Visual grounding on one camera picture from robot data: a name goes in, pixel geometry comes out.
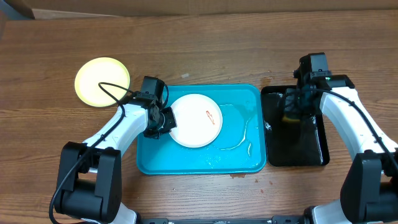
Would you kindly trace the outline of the green yellow sponge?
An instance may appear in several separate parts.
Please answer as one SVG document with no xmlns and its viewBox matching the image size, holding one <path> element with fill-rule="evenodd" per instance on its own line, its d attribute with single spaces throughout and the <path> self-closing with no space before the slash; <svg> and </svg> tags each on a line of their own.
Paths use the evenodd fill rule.
<svg viewBox="0 0 398 224">
<path fill-rule="evenodd" d="M 285 113 L 282 117 L 282 121 L 286 123 L 297 123 L 301 120 L 300 116 L 297 114 Z"/>
</svg>

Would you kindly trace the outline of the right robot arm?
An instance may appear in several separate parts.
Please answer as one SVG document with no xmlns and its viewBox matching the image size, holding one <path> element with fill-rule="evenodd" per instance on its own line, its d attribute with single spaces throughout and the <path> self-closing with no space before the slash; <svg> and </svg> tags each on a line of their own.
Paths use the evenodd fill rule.
<svg viewBox="0 0 398 224">
<path fill-rule="evenodd" d="M 372 119 L 347 75 L 334 75 L 326 55 L 303 56 L 296 88 L 280 100 L 283 121 L 325 115 L 353 160 L 338 200 L 310 207 L 310 223 L 386 223 L 397 220 L 397 143 Z"/>
</svg>

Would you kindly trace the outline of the pink rimmed white plate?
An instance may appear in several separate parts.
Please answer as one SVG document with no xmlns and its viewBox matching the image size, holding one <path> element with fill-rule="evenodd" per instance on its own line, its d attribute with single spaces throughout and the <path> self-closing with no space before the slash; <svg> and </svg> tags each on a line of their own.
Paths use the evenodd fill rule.
<svg viewBox="0 0 398 224">
<path fill-rule="evenodd" d="M 199 148 L 214 141 L 223 125 L 220 107 L 201 94 L 181 96 L 171 105 L 177 126 L 170 136 L 178 144 Z"/>
</svg>

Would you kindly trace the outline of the green rimmed plate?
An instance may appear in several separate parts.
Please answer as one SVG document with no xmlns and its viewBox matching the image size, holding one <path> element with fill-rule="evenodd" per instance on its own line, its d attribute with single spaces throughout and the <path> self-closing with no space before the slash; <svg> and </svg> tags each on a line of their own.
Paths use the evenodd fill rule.
<svg viewBox="0 0 398 224">
<path fill-rule="evenodd" d="M 75 92 L 87 105 L 106 107 L 115 104 L 115 100 L 106 94 L 98 85 L 106 82 L 128 89 L 130 75 L 127 68 L 110 57 L 100 57 L 86 62 L 75 77 Z"/>
</svg>

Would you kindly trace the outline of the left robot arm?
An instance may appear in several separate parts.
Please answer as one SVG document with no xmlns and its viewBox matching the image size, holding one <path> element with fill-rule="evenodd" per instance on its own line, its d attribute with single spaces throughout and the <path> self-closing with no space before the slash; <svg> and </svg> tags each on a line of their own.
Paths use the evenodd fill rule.
<svg viewBox="0 0 398 224">
<path fill-rule="evenodd" d="M 116 114 L 83 143 L 68 142 L 60 156 L 57 188 L 49 205 L 55 213 L 77 218 L 80 223 L 137 223 L 139 215 L 122 199 L 122 157 L 142 134 L 159 139 L 176 127 L 167 106 L 168 86 L 155 77 L 144 77 L 140 91 L 128 91 L 116 100 Z"/>
</svg>

